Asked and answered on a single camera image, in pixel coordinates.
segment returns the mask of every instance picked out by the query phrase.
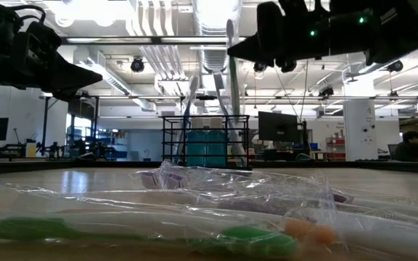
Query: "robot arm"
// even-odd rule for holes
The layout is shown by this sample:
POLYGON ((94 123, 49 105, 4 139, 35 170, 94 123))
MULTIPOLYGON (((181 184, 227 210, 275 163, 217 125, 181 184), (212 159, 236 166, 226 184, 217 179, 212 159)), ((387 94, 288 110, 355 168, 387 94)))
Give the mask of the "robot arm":
POLYGON ((57 48, 60 37, 44 25, 46 13, 40 7, 0 5, 0 85, 40 88, 55 98, 68 101, 78 89, 97 83, 102 76, 65 61, 57 48), (37 9, 42 14, 25 32, 20 32, 24 20, 16 11, 37 9))
POLYGON ((384 64, 418 49, 418 0, 330 0, 329 12, 320 0, 312 12, 303 0, 280 5, 285 16, 274 2, 259 4, 258 32, 228 54, 286 73, 299 59, 362 51, 367 65, 384 64))

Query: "person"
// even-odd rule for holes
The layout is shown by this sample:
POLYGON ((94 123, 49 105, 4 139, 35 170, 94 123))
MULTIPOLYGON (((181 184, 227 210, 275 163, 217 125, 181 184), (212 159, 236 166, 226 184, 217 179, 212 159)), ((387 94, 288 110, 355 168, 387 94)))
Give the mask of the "person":
POLYGON ((403 135, 403 142, 396 147, 395 160, 418 162, 418 132, 408 131, 403 135))

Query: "black metal basket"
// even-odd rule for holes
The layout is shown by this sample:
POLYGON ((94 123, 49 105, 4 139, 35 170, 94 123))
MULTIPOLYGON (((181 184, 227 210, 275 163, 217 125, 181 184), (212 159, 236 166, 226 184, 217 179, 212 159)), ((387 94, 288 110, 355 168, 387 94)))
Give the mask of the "black metal basket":
POLYGON ((163 160, 172 160, 175 162, 177 157, 178 164, 186 166, 187 165, 187 158, 188 157, 225 157, 226 166, 229 168, 233 168, 235 164, 231 164, 229 159, 233 159, 236 157, 244 157, 245 166, 241 166, 241 168, 246 168, 249 166, 249 149, 248 149, 248 139, 249 139, 249 115, 194 115, 194 116, 162 116, 163 119, 163 160), (224 127, 223 128, 191 128, 191 119, 193 118, 202 118, 202 119, 210 119, 210 118, 222 118, 224 127), (242 126, 239 128, 230 128, 229 121, 237 120, 237 126, 242 126), (223 131, 225 133, 225 141, 188 141, 187 134, 189 131, 223 131), (231 141, 229 136, 229 131, 236 131, 238 135, 241 137, 241 141, 231 141), (183 132, 182 140, 178 141, 176 136, 183 132), (225 153, 224 154, 204 154, 204 155, 196 155, 196 154, 188 154, 187 152, 187 145, 188 144, 224 144, 225 146, 225 153), (228 153, 228 145, 230 144, 242 144, 243 148, 245 149, 244 154, 229 154, 228 153), (170 154, 166 153, 167 146, 170 147, 170 154), (180 147, 180 154, 175 154, 174 149, 179 146, 180 147))

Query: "plastic bag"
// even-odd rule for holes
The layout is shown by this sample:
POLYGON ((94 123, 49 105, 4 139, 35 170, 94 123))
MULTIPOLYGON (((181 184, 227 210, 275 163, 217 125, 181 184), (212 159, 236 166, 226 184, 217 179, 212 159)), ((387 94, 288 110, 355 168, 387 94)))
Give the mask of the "plastic bag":
POLYGON ((196 259, 418 260, 418 217, 377 215, 387 210, 353 204, 358 194, 332 189, 319 175, 164 162, 130 176, 130 190, 81 194, 0 182, 0 240, 9 240, 4 249, 23 241, 95 251, 110 245, 154 249, 146 258, 160 249, 168 251, 164 259, 178 253, 180 260, 194 252, 204 254, 196 259), (149 176, 159 186, 147 188, 149 176), (176 186, 169 178, 185 181, 176 186), (337 202, 337 194, 352 200, 337 202))

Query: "white column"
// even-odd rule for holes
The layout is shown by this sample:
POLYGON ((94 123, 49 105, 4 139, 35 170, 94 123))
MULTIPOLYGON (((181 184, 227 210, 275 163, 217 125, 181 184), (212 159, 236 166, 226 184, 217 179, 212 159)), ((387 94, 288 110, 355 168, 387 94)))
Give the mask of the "white column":
MULTIPOLYGON (((345 83, 344 96, 374 96, 372 78, 359 78, 345 83)), ((343 103, 345 115, 346 160, 378 159, 375 103, 373 100, 348 100, 343 103)))

